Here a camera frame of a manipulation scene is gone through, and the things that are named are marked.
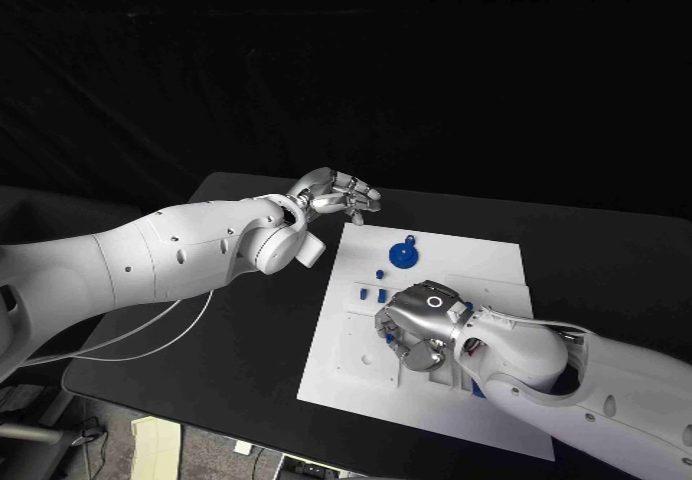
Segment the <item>black curtain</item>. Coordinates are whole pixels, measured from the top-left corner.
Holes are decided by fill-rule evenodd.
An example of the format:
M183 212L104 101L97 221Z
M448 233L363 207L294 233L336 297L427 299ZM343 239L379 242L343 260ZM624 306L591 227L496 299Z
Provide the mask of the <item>black curtain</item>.
M376 186L692 218L680 12L195 5L4 4L0 184L147 213L215 171L326 165Z

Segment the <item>black tabletop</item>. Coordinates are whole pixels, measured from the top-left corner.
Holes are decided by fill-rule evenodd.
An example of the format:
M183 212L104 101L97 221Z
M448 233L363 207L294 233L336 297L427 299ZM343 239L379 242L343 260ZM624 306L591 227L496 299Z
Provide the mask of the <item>black tabletop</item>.
M293 183L215 173L190 202L283 193ZM366 214L366 223L520 245L536 318L578 323L692 363L689 222L401 190L382 190L382 197L382 211ZM130 362L75 360L66 390L369 475L631 478L559 442L552 463L297 400L346 220L333 214L310 225L327 245L311 269L293 262L271 276L242 275L216 290L177 343ZM205 299L183 301L98 355L135 355L166 343ZM131 330L164 307L108 314L89 343Z

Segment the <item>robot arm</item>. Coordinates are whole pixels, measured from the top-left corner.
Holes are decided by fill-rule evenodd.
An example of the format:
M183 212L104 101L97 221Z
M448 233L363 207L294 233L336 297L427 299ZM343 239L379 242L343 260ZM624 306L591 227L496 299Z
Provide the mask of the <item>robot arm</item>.
M493 405L627 473L692 477L691 365L574 325L473 311L431 281L395 294L375 327L411 370L440 368L453 351ZM552 395L568 364L580 385Z
M212 201L159 210L102 233L0 246L0 381L37 347L84 319L143 303L170 302L267 275L293 258L311 267L324 245L307 232L320 213L379 210L376 190L321 168L287 195Z

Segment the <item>small blue piece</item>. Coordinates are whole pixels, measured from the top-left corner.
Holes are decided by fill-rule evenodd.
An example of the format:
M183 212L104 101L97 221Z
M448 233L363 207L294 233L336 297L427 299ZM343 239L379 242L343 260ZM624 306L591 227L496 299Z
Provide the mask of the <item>small blue piece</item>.
M479 387L479 384L476 383L476 380L471 380L471 382L473 382L473 394L480 398L486 398L486 396L483 395L483 392L480 391L480 387Z
M415 238L407 237L405 243L398 243L389 249L389 261L398 268L411 268L418 262L418 250L414 247Z

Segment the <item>white board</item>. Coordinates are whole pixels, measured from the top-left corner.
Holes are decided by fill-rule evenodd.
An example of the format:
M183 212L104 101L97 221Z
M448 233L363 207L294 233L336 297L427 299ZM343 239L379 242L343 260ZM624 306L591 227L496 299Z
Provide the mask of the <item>white board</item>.
M420 260L402 270L389 263L389 248L407 235L415 237ZM385 272L382 280L376 270ZM532 317L519 245L345 224L298 399L554 460L549 435L471 395L451 355L432 374L399 368L375 332L378 290L388 291L389 301L395 291L424 280L445 284L474 305Z

